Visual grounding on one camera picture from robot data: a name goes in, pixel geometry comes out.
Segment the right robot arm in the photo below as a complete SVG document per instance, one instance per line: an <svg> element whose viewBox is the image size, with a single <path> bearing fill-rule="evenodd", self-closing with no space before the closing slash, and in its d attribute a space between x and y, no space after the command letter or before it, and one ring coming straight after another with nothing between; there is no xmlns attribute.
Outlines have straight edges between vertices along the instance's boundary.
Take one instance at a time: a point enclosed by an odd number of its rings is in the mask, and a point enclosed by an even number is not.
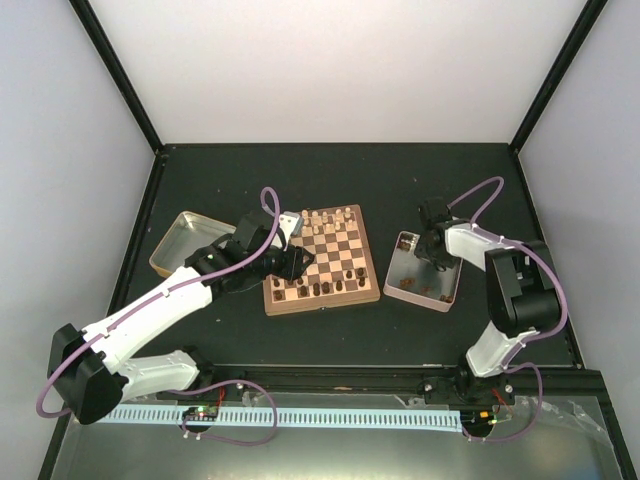
<svg viewBox="0 0 640 480"><path fill-rule="evenodd" d="M425 201L418 212L417 258L440 272L463 261L485 274L489 321L454 376L457 396L477 403L527 343L563 327L566 298L544 243L518 242L456 218L440 198Z"/></svg>

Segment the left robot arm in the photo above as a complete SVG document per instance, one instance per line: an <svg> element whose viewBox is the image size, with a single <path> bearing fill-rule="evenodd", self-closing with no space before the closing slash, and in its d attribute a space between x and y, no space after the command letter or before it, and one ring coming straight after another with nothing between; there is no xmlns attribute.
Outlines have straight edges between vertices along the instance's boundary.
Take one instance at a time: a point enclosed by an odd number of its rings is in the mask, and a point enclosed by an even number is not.
<svg viewBox="0 0 640 480"><path fill-rule="evenodd" d="M121 402L163 391L207 397L215 376L187 350L137 359L143 346L171 326L247 282L268 276L299 279L314 256L291 239L303 226L293 212L252 211L235 230L195 250L160 285L111 316L53 335L47 368L55 389L83 425L106 417Z"/></svg>

